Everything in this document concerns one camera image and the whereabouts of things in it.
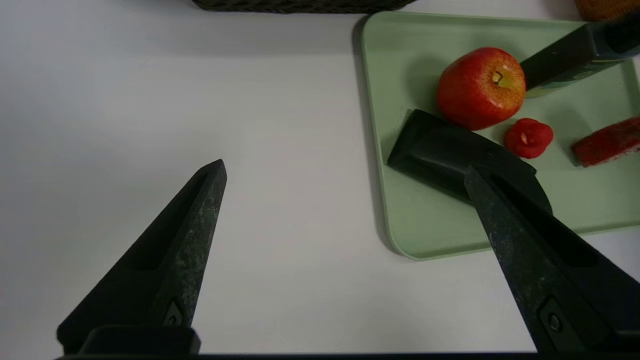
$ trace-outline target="red vegetable slice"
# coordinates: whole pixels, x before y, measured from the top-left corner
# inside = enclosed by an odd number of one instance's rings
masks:
[[[640,151],[640,117],[607,126],[571,146],[583,167]]]
[[[504,136],[504,146],[521,158],[533,159],[542,155],[554,139],[549,125],[537,120],[518,120]]]

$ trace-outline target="apple stem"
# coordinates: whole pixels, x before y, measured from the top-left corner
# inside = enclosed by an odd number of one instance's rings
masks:
[[[496,79],[496,78],[495,78],[495,76],[494,76],[494,77],[493,77],[493,83],[495,83],[496,85],[498,85],[498,84],[500,84],[500,80],[502,80],[502,78],[503,78],[504,76],[503,76],[503,75],[502,75],[502,73],[500,73],[499,71],[496,71],[495,73],[499,76],[499,78],[497,78],[497,79]]]

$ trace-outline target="white tabletop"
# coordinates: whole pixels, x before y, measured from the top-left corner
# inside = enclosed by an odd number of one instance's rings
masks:
[[[578,19],[571,0],[406,9]],[[203,352],[534,350],[492,252],[417,263],[385,245],[351,39],[361,17],[1,2],[3,358],[60,355],[56,326],[218,158],[228,183],[193,322]],[[588,240],[640,278],[638,234]]]

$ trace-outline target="apple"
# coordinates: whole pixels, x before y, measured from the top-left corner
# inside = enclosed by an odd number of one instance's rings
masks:
[[[518,60],[502,49],[481,47],[444,70],[437,100],[447,120],[468,130],[480,130],[518,112],[526,91]]]

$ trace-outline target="dark basket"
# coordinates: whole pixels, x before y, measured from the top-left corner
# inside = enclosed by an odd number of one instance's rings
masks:
[[[414,0],[193,0],[204,10],[272,13],[374,13]]]

